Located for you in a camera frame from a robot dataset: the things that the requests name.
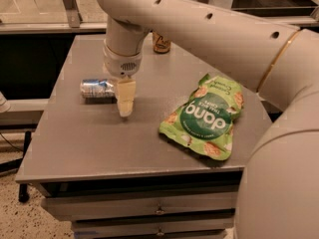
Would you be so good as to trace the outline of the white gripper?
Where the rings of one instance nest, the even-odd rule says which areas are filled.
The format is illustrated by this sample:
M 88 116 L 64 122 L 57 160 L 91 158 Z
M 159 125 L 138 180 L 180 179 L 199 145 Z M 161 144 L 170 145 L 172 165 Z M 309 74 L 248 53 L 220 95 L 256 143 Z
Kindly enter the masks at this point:
M 122 118 L 129 117 L 133 112 L 136 95 L 136 81 L 131 77 L 139 69 L 142 61 L 142 54 L 123 56 L 114 53 L 107 44 L 103 47 L 104 70 L 112 77 L 123 78 L 116 83 L 117 106 Z

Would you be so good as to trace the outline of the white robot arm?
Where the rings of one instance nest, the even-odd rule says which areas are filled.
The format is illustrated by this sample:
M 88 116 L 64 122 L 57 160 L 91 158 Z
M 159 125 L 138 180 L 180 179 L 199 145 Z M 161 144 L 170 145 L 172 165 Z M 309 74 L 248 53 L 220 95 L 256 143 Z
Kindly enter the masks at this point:
M 120 24 L 114 53 L 137 53 L 136 26 L 155 30 L 282 111 L 243 171 L 234 239 L 318 239 L 317 34 L 189 0 L 97 1 Z

